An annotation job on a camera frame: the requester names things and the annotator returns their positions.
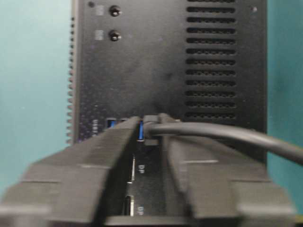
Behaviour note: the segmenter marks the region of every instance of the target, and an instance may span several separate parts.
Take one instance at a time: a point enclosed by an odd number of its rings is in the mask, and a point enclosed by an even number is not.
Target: usb port
[[[144,140],[143,121],[140,121],[138,140],[139,141],[143,141]]]
[[[132,198],[130,196],[126,196],[124,199],[123,215],[131,216],[131,202]]]
[[[114,127],[116,124],[117,124],[117,119],[116,118],[107,118],[106,119],[107,128]]]

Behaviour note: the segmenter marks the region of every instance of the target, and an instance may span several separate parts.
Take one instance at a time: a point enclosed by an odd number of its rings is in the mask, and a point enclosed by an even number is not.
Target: teal background
[[[66,144],[69,0],[0,0],[0,193]],[[303,0],[268,1],[268,131],[303,146]],[[303,167],[268,155],[303,214]]]

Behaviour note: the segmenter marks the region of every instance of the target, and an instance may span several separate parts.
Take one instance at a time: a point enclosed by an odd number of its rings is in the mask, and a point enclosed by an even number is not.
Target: ventilation slot
[[[217,108],[217,109],[236,108],[235,103],[186,102],[185,105],[189,108]]]
[[[201,39],[201,38],[188,38],[186,40],[189,44],[221,44],[221,45],[234,45],[234,39]]]
[[[235,119],[236,115],[233,113],[186,113],[185,117],[204,120],[228,120]]]
[[[214,3],[234,3],[236,0],[187,0],[190,2],[214,2]]]
[[[229,28],[199,28],[189,27],[188,33],[199,33],[199,34],[221,34],[221,35],[232,35],[236,33],[235,29]]]
[[[187,75],[194,76],[219,76],[219,77],[234,77],[236,75],[235,71],[215,71],[215,70],[187,70]]]
[[[69,88],[69,90],[70,91],[68,91],[68,95],[69,96],[72,96],[72,88],[73,88],[73,86],[72,86],[72,77],[73,77],[73,75],[74,75],[74,72],[73,72],[73,57],[74,57],[74,50],[73,50],[73,47],[74,47],[74,27],[75,27],[75,24],[74,24],[74,21],[75,21],[75,18],[74,17],[72,17],[71,18],[71,38],[70,38],[70,40],[71,40],[71,50],[70,50],[70,65],[69,65],[69,68],[71,69],[71,70],[69,70],[69,75],[70,75],[70,77],[69,77],[69,81],[70,81],[70,84],[68,85],[68,88]],[[68,102],[69,103],[72,103],[73,102],[73,100],[72,100],[72,98],[69,98],[68,99]],[[67,107],[70,111],[69,112],[67,112],[67,115],[69,116],[69,117],[72,117],[72,105],[68,105],[68,107]],[[68,119],[68,124],[71,124],[71,122],[72,122],[72,120],[71,119]],[[71,126],[70,125],[68,125],[67,126],[67,130],[71,130]],[[70,132],[68,132],[67,133],[67,136],[68,137],[71,137],[71,135],[72,135],[72,132],[70,131]],[[67,143],[69,143],[69,144],[71,144],[72,143],[72,140],[71,139],[69,139],[69,140],[67,140],[66,141]]]
[[[188,54],[212,54],[212,55],[235,55],[234,50],[213,50],[213,49],[187,49]]]
[[[189,23],[213,23],[213,24],[233,24],[234,18],[208,18],[208,17],[188,17]]]
[[[188,7],[190,13],[234,13],[234,8],[205,8],[205,7]]]
[[[187,91],[186,96],[188,97],[208,97],[208,98],[234,98],[236,94],[234,92],[223,92],[223,91]]]
[[[186,64],[188,65],[221,65],[221,66],[232,66],[236,63],[234,60],[203,60],[203,59],[187,59]]]
[[[233,81],[204,81],[204,80],[188,80],[188,86],[198,87],[234,87],[236,83]]]

